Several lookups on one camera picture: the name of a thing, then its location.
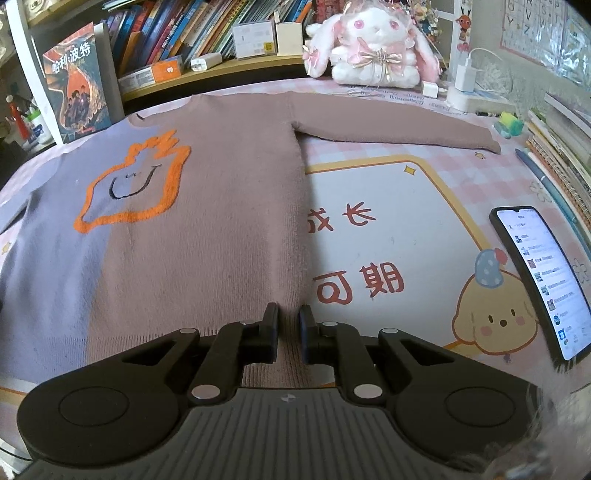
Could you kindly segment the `purple and brown knit sweater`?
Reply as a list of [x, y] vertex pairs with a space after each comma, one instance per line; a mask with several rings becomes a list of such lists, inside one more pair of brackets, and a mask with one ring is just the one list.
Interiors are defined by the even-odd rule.
[[1, 216], [1, 374], [33, 384], [184, 327], [214, 334], [310, 289], [298, 139], [501, 148], [421, 107], [318, 93], [198, 95], [43, 166]]

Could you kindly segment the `black smartphone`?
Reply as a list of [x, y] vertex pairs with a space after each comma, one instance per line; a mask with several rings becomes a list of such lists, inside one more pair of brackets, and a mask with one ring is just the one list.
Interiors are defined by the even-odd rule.
[[567, 256], [538, 210], [497, 207], [489, 219], [521, 277], [552, 360], [590, 355], [590, 306]]

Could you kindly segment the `wooden bookshelf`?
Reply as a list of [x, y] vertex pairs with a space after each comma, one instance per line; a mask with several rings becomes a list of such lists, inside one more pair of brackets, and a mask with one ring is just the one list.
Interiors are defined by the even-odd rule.
[[232, 59], [223, 61], [207, 70], [194, 72], [192, 70], [181, 74], [176, 78], [155, 81], [154, 83], [141, 83], [136, 80], [127, 81], [122, 79], [119, 82], [119, 90], [122, 101], [131, 100], [150, 95], [155, 92], [184, 86], [194, 82], [209, 80], [212, 78], [221, 78], [228, 75], [252, 73], [257, 71], [270, 71], [274, 68], [283, 68], [291, 66], [303, 66], [304, 60], [301, 55], [287, 56], [259, 56], [249, 59]]

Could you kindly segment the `white power strip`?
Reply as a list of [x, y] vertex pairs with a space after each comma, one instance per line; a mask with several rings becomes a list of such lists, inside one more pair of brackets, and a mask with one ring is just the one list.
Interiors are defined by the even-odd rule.
[[483, 90], [464, 92], [454, 86], [448, 88], [446, 103], [464, 113], [515, 114], [517, 112], [516, 106], [501, 95]]

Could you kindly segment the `white orange box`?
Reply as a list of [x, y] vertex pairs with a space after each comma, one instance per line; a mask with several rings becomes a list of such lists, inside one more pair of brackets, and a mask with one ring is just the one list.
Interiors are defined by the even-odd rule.
[[179, 78], [182, 71], [183, 60], [180, 55], [158, 61], [119, 78], [119, 91], [122, 95], [126, 95], [143, 87]]

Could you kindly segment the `green yellow eraser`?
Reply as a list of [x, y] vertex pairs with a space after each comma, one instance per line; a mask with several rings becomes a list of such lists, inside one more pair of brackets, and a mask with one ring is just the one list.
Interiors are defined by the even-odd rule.
[[494, 123], [494, 128], [503, 138], [510, 139], [522, 134], [524, 122], [512, 113], [503, 112]]

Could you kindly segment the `small white adapter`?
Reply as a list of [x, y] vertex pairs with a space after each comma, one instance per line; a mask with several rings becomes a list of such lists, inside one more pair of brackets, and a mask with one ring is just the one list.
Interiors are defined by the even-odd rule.
[[189, 66], [192, 72], [204, 72], [221, 64], [222, 61], [223, 58], [220, 53], [212, 52], [191, 57], [189, 60]]

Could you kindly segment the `white charger plug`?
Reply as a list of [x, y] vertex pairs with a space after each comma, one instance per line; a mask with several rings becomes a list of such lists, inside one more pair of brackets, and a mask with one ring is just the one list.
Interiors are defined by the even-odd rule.
[[472, 65], [459, 65], [454, 87], [461, 92], [473, 92], [475, 90], [477, 72], [478, 70]]

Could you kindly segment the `beige paper box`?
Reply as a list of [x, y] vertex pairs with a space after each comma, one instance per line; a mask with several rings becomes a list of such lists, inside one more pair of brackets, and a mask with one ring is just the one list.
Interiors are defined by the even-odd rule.
[[277, 55], [301, 56], [303, 53], [303, 29], [301, 23], [283, 22], [276, 24]]

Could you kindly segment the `white pink plush bunny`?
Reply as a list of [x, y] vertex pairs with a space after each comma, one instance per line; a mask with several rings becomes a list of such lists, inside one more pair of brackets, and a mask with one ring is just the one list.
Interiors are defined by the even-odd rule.
[[329, 71], [341, 85], [413, 89], [441, 75], [428, 38], [399, 3], [349, 1], [307, 34], [303, 60], [311, 78]]

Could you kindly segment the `white card box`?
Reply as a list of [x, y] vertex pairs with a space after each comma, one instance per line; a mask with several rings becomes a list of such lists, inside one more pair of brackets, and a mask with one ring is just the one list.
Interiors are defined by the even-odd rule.
[[276, 54], [273, 21], [239, 24], [232, 27], [235, 58], [246, 59]]

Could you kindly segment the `Harry Potter book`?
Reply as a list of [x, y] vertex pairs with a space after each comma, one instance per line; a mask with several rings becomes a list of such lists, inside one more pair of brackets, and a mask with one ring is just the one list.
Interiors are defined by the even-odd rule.
[[47, 50], [42, 55], [42, 68], [64, 143], [111, 125], [93, 23]]

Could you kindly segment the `stack of notebooks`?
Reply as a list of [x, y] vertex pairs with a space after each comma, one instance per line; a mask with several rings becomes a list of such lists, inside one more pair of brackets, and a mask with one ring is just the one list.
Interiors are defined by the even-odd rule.
[[553, 172], [582, 214], [590, 216], [590, 113], [552, 93], [547, 110], [528, 112], [530, 148]]

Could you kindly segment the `row of colourful books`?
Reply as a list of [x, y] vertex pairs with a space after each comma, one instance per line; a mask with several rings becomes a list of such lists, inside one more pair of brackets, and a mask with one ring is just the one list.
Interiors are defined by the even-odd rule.
[[106, 1], [107, 27], [120, 76], [158, 61], [218, 53], [235, 58], [232, 29], [263, 21], [307, 25], [314, 1]]

